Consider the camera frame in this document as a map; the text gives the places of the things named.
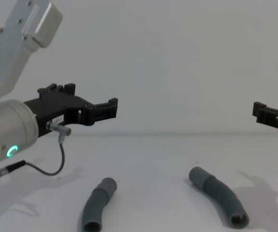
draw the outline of silver connector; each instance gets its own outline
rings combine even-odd
[[[58,142],[60,144],[62,144],[65,141],[65,136],[69,136],[71,134],[71,129],[69,127],[65,127],[63,125],[51,121],[46,124],[46,129],[50,131],[56,131],[59,133]]]

